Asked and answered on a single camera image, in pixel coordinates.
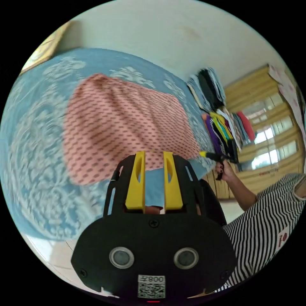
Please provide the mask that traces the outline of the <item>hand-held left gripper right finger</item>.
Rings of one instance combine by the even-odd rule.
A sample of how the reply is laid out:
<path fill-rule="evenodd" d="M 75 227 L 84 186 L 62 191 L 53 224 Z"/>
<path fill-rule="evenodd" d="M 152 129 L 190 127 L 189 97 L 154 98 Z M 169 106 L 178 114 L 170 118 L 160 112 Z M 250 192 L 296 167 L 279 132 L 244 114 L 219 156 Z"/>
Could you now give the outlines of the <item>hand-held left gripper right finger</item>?
<path fill-rule="evenodd" d="M 183 207 L 178 175 L 172 152 L 163 152 L 164 159 L 164 212 L 179 211 Z"/>

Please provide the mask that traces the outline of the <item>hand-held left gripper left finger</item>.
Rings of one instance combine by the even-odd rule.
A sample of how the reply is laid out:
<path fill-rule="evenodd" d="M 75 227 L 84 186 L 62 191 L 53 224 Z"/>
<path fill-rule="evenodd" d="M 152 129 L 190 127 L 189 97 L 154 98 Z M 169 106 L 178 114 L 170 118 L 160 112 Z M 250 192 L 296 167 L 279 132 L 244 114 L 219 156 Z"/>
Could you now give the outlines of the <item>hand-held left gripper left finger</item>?
<path fill-rule="evenodd" d="M 145 151 L 135 155 L 125 206 L 131 212 L 145 212 Z"/>

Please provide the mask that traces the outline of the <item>person's right hand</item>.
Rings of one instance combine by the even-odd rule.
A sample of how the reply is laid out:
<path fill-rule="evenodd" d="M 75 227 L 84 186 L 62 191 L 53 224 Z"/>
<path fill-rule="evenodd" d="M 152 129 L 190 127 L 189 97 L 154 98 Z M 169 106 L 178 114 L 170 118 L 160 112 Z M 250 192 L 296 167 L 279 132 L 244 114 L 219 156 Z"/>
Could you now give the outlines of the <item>person's right hand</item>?
<path fill-rule="evenodd" d="M 217 173 L 217 178 L 219 180 L 224 180 L 225 182 L 228 183 L 237 179 L 237 176 L 231 164 L 227 160 L 224 160 L 222 162 L 217 162 L 215 170 Z"/>

